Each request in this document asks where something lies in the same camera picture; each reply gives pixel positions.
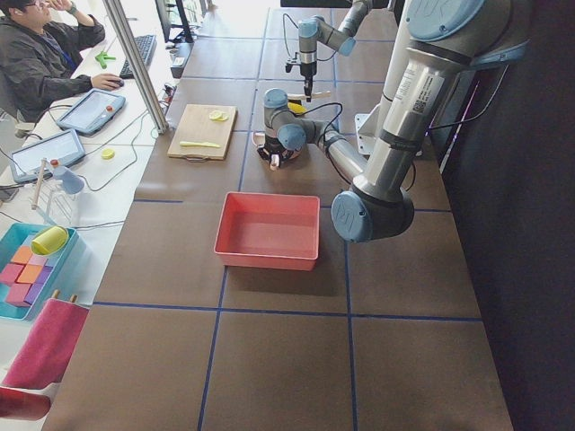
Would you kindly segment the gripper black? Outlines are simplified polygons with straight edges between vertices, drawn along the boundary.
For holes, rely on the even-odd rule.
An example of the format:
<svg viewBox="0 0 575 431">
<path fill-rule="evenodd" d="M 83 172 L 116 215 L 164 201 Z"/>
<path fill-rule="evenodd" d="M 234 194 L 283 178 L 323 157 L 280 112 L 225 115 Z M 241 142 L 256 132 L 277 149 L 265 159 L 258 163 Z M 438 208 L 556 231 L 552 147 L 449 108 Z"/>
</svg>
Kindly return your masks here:
<svg viewBox="0 0 575 431">
<path fill-rule="evenodd" d="M 313 98 L 313 78 L 316 75 L 316 63 L 301 63 L 300 74 L 304 77 L 305 99 L 310 102 Z"/>
<path fill-rule="evenodd" d="M 262 160 L 269 160 L 271 155 L 277 154 L 278 167 L 288 161 L 292 154 L 292 151 L 284 147 L 276 137 L 269 135 L 264 135 L 263 147 L 257 147 L 256 150 Z"/>
</svg>

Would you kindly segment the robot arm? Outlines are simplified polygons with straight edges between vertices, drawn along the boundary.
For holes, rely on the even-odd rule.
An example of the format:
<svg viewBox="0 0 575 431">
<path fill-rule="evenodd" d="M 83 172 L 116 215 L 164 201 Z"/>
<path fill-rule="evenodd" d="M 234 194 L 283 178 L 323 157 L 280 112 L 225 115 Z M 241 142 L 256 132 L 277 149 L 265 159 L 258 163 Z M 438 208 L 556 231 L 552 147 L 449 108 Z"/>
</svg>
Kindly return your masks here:
<svg viewBox="0 0 575 431">
<path fill-rule="evenodd" d="M 457 77 L 521 58 L 532 10 L 529 1 L 406 2 L 381 101 L 366 119 L 371 155 L 359 154 L 332 123 L 294 114 L 286 92 L 275 88 L 264 96 L 260 157 L 278 168 L 317 145 L 349 183 L 332 202 L 339 236 L 368 242 L 403 233 L 414 216 L 403 180 Z"/>
<path fill-rule="evenodd" d="M 354 39 L 363 20 L 373 9 L 372 1 L 352 1 L 351 8 L 338 28 L 331 26 L 320 15 L 300 20 L 297 23 L 298 51 L 286 63 L 286 71 L 298 66 L 304 77 L 304 95 L 307 101 L 313 99 L 314 76 L 317 74 L 317 45 L 331 48 L 334 53 L 348 57 L 355 47 Z"/>
</svg>

